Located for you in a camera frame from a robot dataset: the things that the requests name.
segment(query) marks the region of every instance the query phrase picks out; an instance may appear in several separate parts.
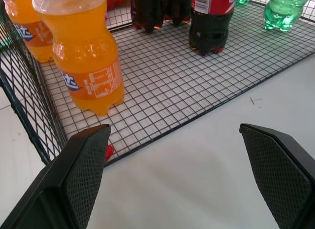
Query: white table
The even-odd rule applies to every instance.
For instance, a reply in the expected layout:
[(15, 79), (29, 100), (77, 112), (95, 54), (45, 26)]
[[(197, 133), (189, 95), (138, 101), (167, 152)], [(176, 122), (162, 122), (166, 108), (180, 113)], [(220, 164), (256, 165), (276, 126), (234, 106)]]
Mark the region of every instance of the white table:
[[(315, 158), (314, 110), (312, 56), (107, 167), (88, 228), (277, 229), (239, 125), (288, 133)], [(43, 164), (11, 108), (0, 112), (1, 224)]]

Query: orange soda bottle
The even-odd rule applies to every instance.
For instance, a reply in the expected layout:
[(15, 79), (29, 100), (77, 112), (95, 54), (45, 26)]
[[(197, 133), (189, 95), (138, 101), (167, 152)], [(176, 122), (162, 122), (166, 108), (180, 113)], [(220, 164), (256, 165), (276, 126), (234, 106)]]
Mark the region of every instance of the orange soda bottle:
[(28, 50), (39, 62), (52, 57), (53, 36), (32, 6), (32, 0), (4, 0), (5, 10)]
[(105, 25), (107, 0), (33, 0), (52, 31), (53, 57), (75, 104), (106, 115), (124, 99), (117, 44)]

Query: dark soda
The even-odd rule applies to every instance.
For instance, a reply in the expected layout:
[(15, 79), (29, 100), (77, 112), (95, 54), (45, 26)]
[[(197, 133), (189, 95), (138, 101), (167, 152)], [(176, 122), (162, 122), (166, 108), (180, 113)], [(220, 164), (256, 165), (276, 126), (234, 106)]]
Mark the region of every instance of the dark soda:
[(136, 30), (144, 28), (148, 33), (163, 25), (163, 0), (130, 0), (131, 18)]
[(190, 21), (191, 0), (164, 0), (166, 21), (173, 20), (174, 26)]
[(192, 0), (189, 46), (204, 56), (225, 47), (236, 0)]

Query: bottle label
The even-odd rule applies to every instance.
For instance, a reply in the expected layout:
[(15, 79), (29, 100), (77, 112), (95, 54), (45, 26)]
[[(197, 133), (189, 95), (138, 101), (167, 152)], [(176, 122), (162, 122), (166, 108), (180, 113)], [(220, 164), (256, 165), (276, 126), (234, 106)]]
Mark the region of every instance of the bottle label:
[(61, 71), (71, 96), (81, 99), (102, 98), (114, 92), (122, 83), (123, 76), (119, 57), (102, 70), (91, 73)]
[(53, 35), (42, 21), (29, 24), (14, 23), (14, 27), (27, 46), (40, 47), (53, 43)]
[(209, 15), (226, 15), (234, 11), (236, 0), (192, 0), (193, 10)]

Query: metal wire grid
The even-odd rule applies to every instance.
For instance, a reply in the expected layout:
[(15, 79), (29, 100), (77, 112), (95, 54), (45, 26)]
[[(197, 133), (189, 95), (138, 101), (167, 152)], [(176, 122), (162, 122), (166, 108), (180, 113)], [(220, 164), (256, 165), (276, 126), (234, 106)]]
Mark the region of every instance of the metal wire grid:
[[(262, 4), (267, 4), (269, 0), (252, 0)], [(302, 17), (315, 21), (315, 0), (308, 0), (303, 8)]]
[(47, 101), (36, 75), (36, 62), (0, 5), (0, 83), (11, 106), (27, 129), (46, 164), (55, 158), (63, 144), (60, 141)]
[(107, 11), (106, 26), (108, 29), (126, 26), (131, 23), (130, 0)]
[(115, 154), (110, 164), (315, 53), (314, 26), (299, 21), (288, 33), (270, 32), (264, 29), (262, 14), (260, 5), (238, 7), (223, 54), (206, 57), (189, 49), (189, 25), (174, 28), (165, 23), (152, 34), (134, 29), (113, 32), (125, 100), (103, 117), (79, 110), (54, 62), (42, 64), (67, 137), (111, 124)]

